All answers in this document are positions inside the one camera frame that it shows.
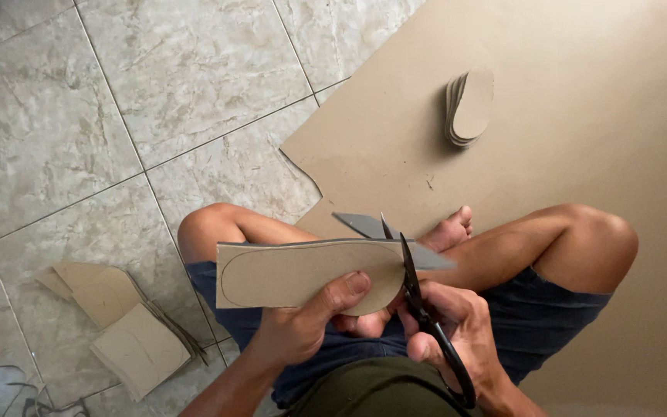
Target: person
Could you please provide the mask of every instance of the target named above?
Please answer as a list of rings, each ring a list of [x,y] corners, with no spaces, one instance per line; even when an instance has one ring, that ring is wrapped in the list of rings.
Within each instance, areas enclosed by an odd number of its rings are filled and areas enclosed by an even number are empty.
[[[437,342],[418,331],[402,296],[370,315],[339,314],[369,290],[361,271],[332,280],[303,307],[216,309],[217,242],[319,238],[231,204],[189,214],[178,233],[185,267],[241,354],[180,415],[252,415],[271,387],[294,416],[545,415],[517,385],[598,316],[637,255],[637,235],[580,204],[477,236],[471,221],[463,206],[417,239],[458,265],[418,278],[475,386],[477,409],[463,410]]]

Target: denim shorts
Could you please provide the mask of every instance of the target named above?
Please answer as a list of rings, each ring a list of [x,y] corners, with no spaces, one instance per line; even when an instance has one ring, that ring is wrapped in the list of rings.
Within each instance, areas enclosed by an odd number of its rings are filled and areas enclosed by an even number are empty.
[[[216,308],[216,263],[188,263],[185,268],[192,286],[243,351],[259,328],[262,309]],[[563,289],[540,277],[531,267],[480,295],[487,300],[491,312],[498,359],[517,385],[592,322],[611,298],[611,294]],[[284,368],[274,381],[272,399],[279,408],[289,408],[330,371],[362,359],[385,356],[408,356],[403,324],[397,316],[385,326],[382,336],[373,338],[350,337],[328,324],[321,349],[310,360]]]

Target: black scissors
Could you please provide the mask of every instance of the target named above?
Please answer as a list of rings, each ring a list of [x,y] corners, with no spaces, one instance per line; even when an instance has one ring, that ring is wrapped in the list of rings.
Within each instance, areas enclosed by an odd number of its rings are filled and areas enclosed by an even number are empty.
[[[388,226],[383,218],[384,234],[387,239],[393,239],[393,234],[390,232]],[[455,393],[448,387],[450,394],[455,401],[464,408],[470,410],[475,408],[477,398],[475,396],[475,387],[472,384],[468,370],[459,358],[457,351],[454,350],[452,342],[442,331],[442,327],[434,321],[424,308],[423,299],[421,299],[421,288],[419,287],[419,280],[416,277],[416,267],[413,265],[413,258],[411,257],[411,250],[408,248],[408,243],[405,241],[403,233],[400,234],[400,244],[403,247],[403,264],[405,266],[405,278],[403,279],[403,293],[405,301],[408,305],[408,312],[413,318],[419,322],[419,330],[432,335],[437,339],[439,347],[442,348],[442,353],[455,376],[459,387],[462,388],[462,394]]]

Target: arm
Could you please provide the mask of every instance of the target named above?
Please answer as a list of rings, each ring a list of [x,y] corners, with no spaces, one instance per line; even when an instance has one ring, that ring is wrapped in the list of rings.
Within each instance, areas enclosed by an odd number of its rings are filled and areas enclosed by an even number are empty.
[[[264,309],[259,330],[243,353],[179,417],[253,415],[284,367],[315,355],[329,320],[356,306],[369,289],[365,273],[350,272],[331,281],[303,307]]]
[[[270,363],[252,341],[179,417],[253,415],[284,367]]]
[[[487,417],[547,416],[540,406],[511,383],[498,362],[485,299],[468,289],[428,280],[421,281],[421,296],[434,308],[429,314],[440,322],[465,364],[475,386],[477,405]],[[434,365],[445,383],[460,392],[457,377],[444,359],[437,340],[419,330],[416,319],[405,305],[398,307],[398,315],[408,338],[408,356],[416,362],[427,361]]]

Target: bare foot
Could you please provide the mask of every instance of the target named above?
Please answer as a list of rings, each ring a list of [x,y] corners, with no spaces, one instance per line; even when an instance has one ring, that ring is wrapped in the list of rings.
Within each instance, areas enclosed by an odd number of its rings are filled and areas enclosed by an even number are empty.
[[[437,253],[446,251],[470,238],[471,222],[472,210],[467,205],[463,205],[417,241]]]

